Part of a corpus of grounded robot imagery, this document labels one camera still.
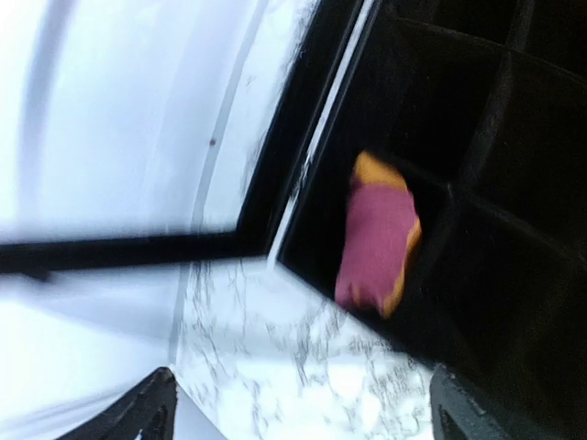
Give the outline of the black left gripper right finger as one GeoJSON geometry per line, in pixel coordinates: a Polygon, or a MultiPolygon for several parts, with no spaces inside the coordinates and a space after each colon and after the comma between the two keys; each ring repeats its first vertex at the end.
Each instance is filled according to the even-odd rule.
{"type": "Polygon", "coordinates": [[[509,434],[466,384],[445,365],[436,365],[429,386],[434,438],[508,439],[509,434]]]}

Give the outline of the black display case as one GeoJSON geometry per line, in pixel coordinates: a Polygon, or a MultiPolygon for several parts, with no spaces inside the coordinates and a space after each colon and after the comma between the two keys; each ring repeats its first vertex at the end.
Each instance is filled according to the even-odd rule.
{"type": "Polygon", "coordinates": [[[586,4],[377,1],[309,165],[355,1],[318,8],[228,232],[16,243],[1,271],[265,257],[324,297],[349,226],[361,152],[406,178],[424,237],[388,318],[359,318],[471,392],[530,416],[540,435],[586,436],[586,4]]]}

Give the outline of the maroon striped sock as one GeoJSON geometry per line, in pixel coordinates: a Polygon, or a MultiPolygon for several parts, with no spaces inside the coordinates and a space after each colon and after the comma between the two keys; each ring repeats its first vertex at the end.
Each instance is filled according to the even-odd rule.
{"type": "Polygon", "coordinates": [[[404,295],[421,236],[415,199],[402,174],[361,152],[350,178],[335,302],[348,311],[374,310],[389,318],[404,295]]]}

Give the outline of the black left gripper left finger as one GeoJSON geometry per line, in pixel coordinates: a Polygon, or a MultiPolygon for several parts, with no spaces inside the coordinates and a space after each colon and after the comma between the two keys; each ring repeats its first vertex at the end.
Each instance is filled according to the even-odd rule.
{"type": "Polygon", "coordinates": [[[169,368],[159,367],[59,440],[172,440],[177,401],[175,376],[169,368]]]}

